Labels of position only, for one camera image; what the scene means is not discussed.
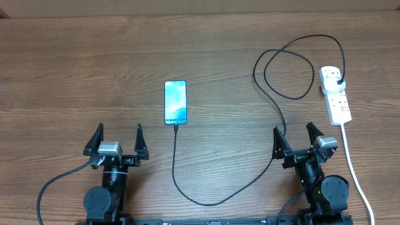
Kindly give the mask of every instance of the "black cable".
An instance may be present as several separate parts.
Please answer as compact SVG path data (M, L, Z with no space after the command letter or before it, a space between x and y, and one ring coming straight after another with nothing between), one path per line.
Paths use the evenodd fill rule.
M213 203L213 204L203 204L203 203L197 202L197 201L191 199L190 197L188 197L187 195L185 195L185 194L181 191L181 189L178 187L178 185L176 184L175 176L174 176L174 168L175 168L176 134L178 133L178 125L177 125L177 124L174 125L174 131L175 131L175 138L174 138L174 155L173 155L173 157L172 157L172 180L174 181L174 184L175 184L176 189L177 189L187 200L191 201L191 202L194 203L194 204L198 204L198 205L200 205L200 206L217 206L217 205L219 205L219 204L222 204L222 203L226 202L227 200L229 200L229 199L232 198L233 196L239 194L241 191L245 190L245 189L248 188L250 185L252 185L254 182L256 182L261 176L263 176L264 173L267 171L268 167L271 165L271 163L272 163L272 161L273 161L273 159L271 159L270 162L268 163L267 167L264 169L264 171L263 171L260 175L258 175L254 180L252 180L252 181L251 181L250 183L248 183L246 186L242 187L240 190L238 190L238 191L236 191L235 193L231 194L231 195L230 195L229 197L227 197L226 199L224 199L224 200L222 200L222 201L219 201L219 202L217 202L217 203Z
M40 190L40 193L39 193L39 196L37 197L37 202L36 202L36 215L37 215L37 220L39 221L39 224L40 224L40 225L43 225L42 217L41 217L41 215L40 215L40 201L41 201L41 199L42 199L43 193L44 193L44 191L46 190L46 188L47 188L51 183L53 183L54 181L56 181L56 180L58 180L58 179L60 179L60 178L63 178L64 176L67 176L67 175L73 174L73 173L75 173L75 172L78 172L78 171L80 171L81 169L83 169L83 168L85 168L86 166L88 166L89 164L90 164L90 160L89 160L87 163L83 164L82 166L79 166L79 167L76 168L76 169L73 169L73 170L71 170L71 171L69 171L69 172L66 172L66 173L62 174L62 175L56 176L55 178L51 179L50 181L48 181L48 182L43 186L43 188Z
M252 76L253 76L254 82L256 83L257 87L258 87L258 88L259 88L259 89L274 103L274 105L276 106L277 110L279 111L279 114L281 115L282 123L283 123L283 128L284 128L283 136L286 135L286 121L285 121L285 118L284 118L284 116L283 116L283 113L282 113L282 111L281 111L281 108L279 108L279 106L278 106L278 104L276 103L276 101L275 101L275 100L274 100L274 99L273 99L273 98L258 84L258 82L257 82L257 80L256 80L256 68L257 68L257 64L258 64L258 62L260 61L260 59L261 59L266 53L268 53L268 52L270 52L270 51L276 51L276 53L271 57L271 59L268 61L268 63L266 64L266 66L265 66L265 68L264 68L264 80L265 80L266 84L268 85L269 88L271 88L272 91L274 91L276 94L278 94L278 95L280 95L280 96L282 96L282 97L284 97L284 98L292 99L292 100L302 99L304 96L306 96L306 95L308 94L308 92L311 90L311 88L312 88L312 86L313 86L314 77L315 77L314 66L313 66L313 64L311 63L311 61L308 60L306 57L304 57L304 56L302 56L302 55L300 55L300 54L298 54L298 53L296 53L296 52L287 51L287 50L285 50L285 49L286 49L290 44L292 44L293 42L295 42L295 41L297 41L297 40L300 40L300 39L303 39L303 38L310 38L310 37L327 37L327 38L331 38L331 39L333 39L334 41L336 41L336 43L339 45L339 48L340 48L340 51L341 51L341 54L342 54L342 58L343 58L343 75L342 75L342 79L340 79L337 83L338 83L338 84L341 84L341 83L344 81L344 74L345 74L345 70L346 70L346 61L345 61L345 58L344 58L344 51L343 51L342 45L340 44L340 42L339 42L336 38L334 38L334 37L332 37L332 36L329 36L329 35L325 35L325 34L313 34L313 35L307 35L307 36L299 37L299 38L296 38L295 40L293 40L293 41L287 43L287 44L286 44L285 46L283 46L281 49L268 49L267 51L264 51L264 52L258 57L258 59L257 59L257 61L256 61L256 64L254 65L254 69L253 69L253 71L252 71ZM299 97L285 96L284 94L281 94L280 92L278 92L277 90L275 90L275 89L268 83L267 75L266 75L267 67L269 66L269 63L271 63L271 61L272 61L279 53L281 53L281 52L293 54L293 55L295 55L295 56L299 56L300 58L306 60L307 63L309 63L309 65L311 66L311 69L312 69L312 78L311 78L310 86L308 87L307 91L306 91L303 95L301 95L301 96L299 96ZM270 162L268 163L267 167L264 169L264 171L263 171L258 177L256 177L256 178L255 178L253 181L251 181L249 184L247 184L246 186L244 186L242 189L236 191L235 193L233 193L232 195L230 195L230 196L227 197L226 199L224 199L224 200L222 200L222 201L219 201L219 202L217 202L217 203L214 203L214 204L203 204L203 203L200 203L200 202L197 202L197 201L191 199L190 197L187 197L187 196L181 191L181 189L178 187L178 185L176 184L175 176L174 176L174 167L175 167L176 136L177 136L177 133L178 133L178 125L177 125L177 124L174 125L174 132L175 132L175 138L174 138L174 155L173 155L173 158L172 158L172 180L174 181L174 184L175 184L176 189L177 189L187 200L191 201L192 203L198 204L198 205L200 205L200 206L217 206L217 205L219 205L219 204L224 203L224 202L227 201L228 199L232 198L233 196L235 196L236 194L238 194L238 193L240 193L241 191L245 190L245 189L248 188L250 185L252 185L254 182L256 182L256 181L267 171L269 165L271 165L271 163L272 163L272 161L273 161L273 159L270 160Z
M316 174L316 178L315 180L312 182L312 184L306 188L303 188L299 193L297 193L295 196L293 196L280 210L279 214L276 217L276 225L279 225L279 222L281 220L281 216L283 214L283 212L285 211L286 207L288 205L290 205L294 200L296 200L299 196L301 196L302 193L306 193L307 191L309 191L312 187L314 187L319 180L319 177L321 175L321 163L319 162L319 158L318 155L315 155L315 157L317 157L317 165L318 165L318 170L317 170L317 174Z
M341 51L341 53L342 53L342 58L343 58L343 75L342 75L342 79L340 79L337 83L338 83L338 84L341 84L341 83L343 82L343 80L344 80L344 74L345 74L345 72L346 72L346 60L345 60L345 57L344 57L344 51L343 51L342 45L340 44L340 42L339 42L336 38L334 38L334 37L332 37L332 36L329 36L329 35L325 35L325 34L313 34L313 35L307 35L307 36L299 37L299 38L296 38L295 40L293 40L293 41L291 41L291 42L285 44L281 49L268 49L267 51L264 51L264 52L258 57L258 59L257 59L257 61L256 61L256 64L254 65L254 69L253 69L253 71L252 71L252 77L253 77L253 80L254 80L254 82L256 83L257 87L258 87L258 88L259 88L259 89L274 103L274 105L276 106L277 110L279 111L279 114L281 115L282 123L283 123L283 129L284 129L284 131L283 131L283 136L286 135L286 121L285 121L285 118L284 118L283 113L282 113L281 109L279 108L278 104L275 102L275 100L274 100L274 99L273 99L273 98L258 84L258 82L257 82L257 80L256 80L256 68L257 68L257 64L258 64L258 62L260 61L260 59L261 59L266 53L268 53L268 52L270 52L270 51L276 51L276 53L269 59L268 63L266 64L266 66L265 66L265 68L264 68L264 80L265 80L265 82L267 83L268 87L271 88L272 91L274 91L276 94L278 94L278 95L280 95L280 96L282 96L282 97L284 97L284 98L286 98L286 99L292 99L292 100L302 99L304 96L306 96L306 95L308 94L308 92L310 91L310 89L311 89L312 86L313 86L314 77L315 77L314 66L313 66L313 64L311 63L311 61L308 60L306 57L304 57L304 56L302 56L302 55L300 55L300 54L298 54L298 53L296 53L296 52L287 51L287 50L284 50L284 49L286 49L290 44L292 44L293 42L295 42L295 41L297 41L297 40L300 40L300 39L303 39L303 38L310 38L310 37L327 37L327 38L331 38L331 39L333 39L334 41L336 41L336 43L339 45L340 51ZM275 89L268 83L267 75L266 75L267 67L269 66L269 63L271 63L271 61L272 61L280 52L283 52L283 53L290 53L290 54L293 54L293 55L295 55L295 56L299 56L300 58L306 60L307 63L310 64L311 69L312 69L311 84L310 84L310 86L308 87L307 91L306 91L302 96L299 96L299 97L289 97L289 96L285 96L284 94L281 94L280 92L278 92L277 90L275 90Z
M278 214L277 217L276 217L276 225L279 225L279 222L280 222L280 220L281 220L282 213L285 211L286 207L287 207L288 205L290 205L290 204L291 204L294 200L296 200L298 197L300 197L303 193L309 191L312 187L313 187L313 185L310 185L310 186L304 188L303 190L299 191L295 196L293 196L291 199L289 199L289 200L287 201L287 203L282 207L282 209L280 210L279 214Z

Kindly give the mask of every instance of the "wood grain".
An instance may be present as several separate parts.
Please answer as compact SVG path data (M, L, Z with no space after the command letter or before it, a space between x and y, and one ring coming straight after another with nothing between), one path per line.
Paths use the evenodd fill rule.
M396 10L400 0L0 0L11 18Z
M127 212L135 218L260 218L277 214L300 190L293 169L274 161L252 186L216 207L184 199L171 179L173 128L164 125L164 82L185 79L189 122L180 126L176 179L197 201L214 203L254 179L271 158L273 127L280 117L256 88L251 72L269 48L307 34L330 34L346 53L347 95L353 121L347 138L359 182L377 224L400 219L400 14L307 12L207 16L87 17L0 20L0 224L37 224L36 198L44 183L83 164L83 147L98 123L105 140L132 153L141 123L151 153L130 170ZM341 67L330 39L299 41L291 50L318 70ZM267 58L257 68L257 78ZM311 81L309 65L282 54L268 69L271 84L290 96ZM294 149L308 146L305 125L314 121L339 140L323 165L351 183L349 209L355 224L368 212L346 163L339 127L329 125L316 74L301 100L268 89L286 117ZM45 224L84 220L85 192L100 185L89 168L50 185L42 200ZM304 198L287 213L306 207Z

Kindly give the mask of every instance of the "samsung galaxy phone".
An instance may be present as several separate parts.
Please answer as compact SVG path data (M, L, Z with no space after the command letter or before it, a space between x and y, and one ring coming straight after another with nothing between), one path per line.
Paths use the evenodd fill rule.
M188 102L186 81L165 82L165 124L186 124Z

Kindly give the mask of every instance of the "power plug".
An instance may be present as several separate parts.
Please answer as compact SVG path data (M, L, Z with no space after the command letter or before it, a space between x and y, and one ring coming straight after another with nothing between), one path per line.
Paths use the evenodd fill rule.
M342 79L339 68L334 66L324 66L319 70L319 77L321 78L321 87L324 94L333 94L339 91L344 91L346 82L343 81L338 84Z
M327 114L331 125L345 124L351 120L350 108L344 88L346 82L338 84L340 70L334 66L324 66L319 71L321 89L324 93Z

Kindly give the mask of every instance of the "white power strip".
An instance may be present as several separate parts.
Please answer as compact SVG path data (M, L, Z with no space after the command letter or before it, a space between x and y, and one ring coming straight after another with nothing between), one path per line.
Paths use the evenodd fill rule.
M324 93L327 115L332 125L340 125L351 120L350 108L344 88L346 85L330 85L327 90L326 80L337 80L341 78L340 70L333 66L324 66L319 70L321 88Z
M353 165L349 154L348 141L344 130L344 124L351 120L350 108L344 88L346 83L337 84L337 80L341 78L340 70L333 66L324 66L319 71L319 77L321 78L321 89L324 93L327 114L329 121L332 125L340 125L343 135L344 150L346 152L347 163L349 164L351 176L354 179L357 190L359 191L365 205L368 208L369 215L371 217L371 225L375 225L373 209L369 205L363 190L358 183L356 173L354 172Z

